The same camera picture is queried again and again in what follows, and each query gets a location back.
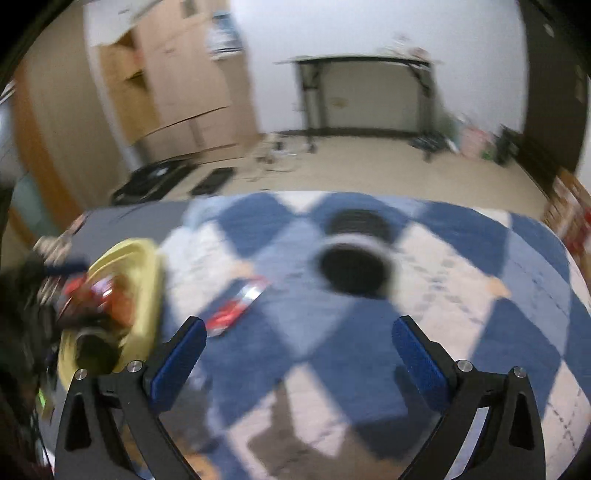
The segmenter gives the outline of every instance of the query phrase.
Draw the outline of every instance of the blue gripper pad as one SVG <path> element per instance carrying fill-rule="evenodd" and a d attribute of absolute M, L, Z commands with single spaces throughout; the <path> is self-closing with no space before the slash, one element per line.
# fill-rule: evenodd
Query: blue gripper pad
<path fill-rule="evenodd" d="M 429 408 L 443 414 L 451 399 L 447 379 L 403 318 L 392 326 L 392 343 Z"/>
<path fill-rule="evenodd" d="M 162 366 L 149 380 L 149 398 L 156 413 L 172 408 L 207 341 L 202 319 L 189 317 L 173 338 L 154 352 Z"/>

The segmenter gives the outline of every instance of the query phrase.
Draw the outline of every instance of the beige floor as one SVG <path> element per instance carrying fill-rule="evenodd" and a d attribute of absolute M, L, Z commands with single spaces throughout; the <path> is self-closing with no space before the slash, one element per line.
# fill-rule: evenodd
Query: beige floor
<path fill-rule="evenodd" d="M 469 160 L 451 152 L 423 161 L 421 151 L 405 141 L 382 138 L 329 137 L 318 139 L 318 152 L 306 153 L 304 139 L 287 139 L 298 156 L 263 172 L 252 160 L 239 158 L 201 165 L 165 200 L 189 198 L 188 192 L 211 170 L 237 167 L 221 194 L 260 190 L 331 190 L 391 194 L 440 200 L 462 206 L 509 210 L 540 218 L 546 198 L 515 162 L 500 167 L 490 161 Z"/>

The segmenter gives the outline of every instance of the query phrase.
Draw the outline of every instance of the desk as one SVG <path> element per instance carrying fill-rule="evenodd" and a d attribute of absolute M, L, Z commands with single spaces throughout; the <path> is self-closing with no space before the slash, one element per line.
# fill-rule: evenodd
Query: desk
<path fill-rule="evenodd" d="M 381 62 L 406 66 L 420 85 L 421 95 L 418 99 L 419 107 L 419 131 L 428 134 L 433 131 L 433 76 L 431 62 L 409 57 L 395 57 L 390 55 L 329 55 L 321 57 L 296 57 L 289 60 L 297 66 L 298 82 L 304 106 L 304 123 L 308 139 L 309 152 L 316 152 L 314 135 L 358 135 L 377 137 L 400 137 L 401 133 L 393 129 L 378 128 L 330 128 L 328 122 L 326 100 L 324 98 L 323 73 L 326 66 L 331 63 L 345 62 Z M 310 100 L 307 95 L 309 91 L 315 91 L 317 103 L 317 115 L 319 126 L 312 125 L 312 111 Z"/>

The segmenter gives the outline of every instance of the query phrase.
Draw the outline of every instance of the yellow bowl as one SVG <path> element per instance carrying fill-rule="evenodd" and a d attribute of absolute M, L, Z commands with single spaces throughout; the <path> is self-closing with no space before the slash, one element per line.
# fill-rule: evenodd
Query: yellow bowl
<path fill-rule="evenodd" d="M 156 244 L 146 238 L 124 240 L 88 270 L 90 281 L 112 273 L 127 276 L 134 299 L 134 324 L 121 340 L 121 355 L 113 369 L 113 372 L 120 372 L 132 360 L 148 358 L 158 332 L 162 269 Z M 61 334 L 57 372 L 66 391 L 76 370 L 76 331 L 65 330 Z"/>

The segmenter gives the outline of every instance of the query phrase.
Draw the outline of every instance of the wire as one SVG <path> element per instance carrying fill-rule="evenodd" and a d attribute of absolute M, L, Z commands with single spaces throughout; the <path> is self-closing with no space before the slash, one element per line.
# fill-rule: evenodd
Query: wire
<path fill-rule="evenodd" d="M 112 218 L 111 220 L 109 220 L 109 222 L 107 223 L 107 225 L 111 225 L 113 223 L 117 223 L 119 222 L 119 220 L 121 220 L 123 217 L 126 217 L 132 213 L 134 213 L 136 210 L 141 210 L 142 208 L 150 205 L 150 202 L 144 202 L 144 203 L 140 203 L 137 205 L 126 205 L 126 207 L 128 207 L 128 209 L 126 211 L 124 211 L 123 213 L 120 213 L 118 216 Z"/>
<path fill-rule="evenodd" d="M 258 174 L 255 175 L 253 178 L 248 179 L 248 181 L 258 181 L 261 178 L 263 178 L 265 176 L 265 173 L 267 173 L 267 169 L 263 166 L 261 167 L 259 164 L 261 164 L 262 162 L 259 162 L 258 159 L 256 160 L 256 166 L 259 167 L 258 169 Z"/>
<path fill-rule="evenodd" d="M 263 178 L 267 172 L 270 172 L 270 171 L 274 171 L 274 172 L 278 172 L 278 173 L 289 173 L 294 170 L 297 170 L 300 166 L 300 162 L 298 161 L 299 155 L 297 153 L 287 151 L 282 156 L 280 156 L 279 159 L 277 159 L 277 157 L 275 155 L 273 155 L 273 152 L 271 152 L 270 155 L 272 155 L 273 159 L 275 159 L 275 162 L 273 162 L 271 164 L 262 163 L 262 168 L 260 169 L 259 174 L 257 176 L 255 176 L 254 178 L 251 178 L 249 181 L 258 181 L 261 178 Z M 281 165 L 282 163 L 286 163 L 285 159 L 287 157 L 293 158 L 293 162 L 291 164 L 291 167 L 286 167 L 286 168 L 273 168 L 272 167 L 272 165 Z"/>
<path fill-rule="evenodd" d="M 43 453 L 45 453 L 45 460 L 47 461 L 47 465 L 49 466 L 49 471 L 51 472 L 50 478 L 54 478 L 53 477 L 53 468 L 51 467 L 51 462 L 49 461 L 49 455 L 47 453 L 47 449 L 45 447 L 45 442 L 43 441 L 43 436 L 41 435 L 41 429 L 39 428 L 39 415 L 37 414 L 37 411 L 35 409 L 33 409 L 33 429 L 35 430 L 35 434 L 37 435 L 37 437 L 39 438 L 39 441 L 41 442 L 41 448 L 43 448 Z"/>

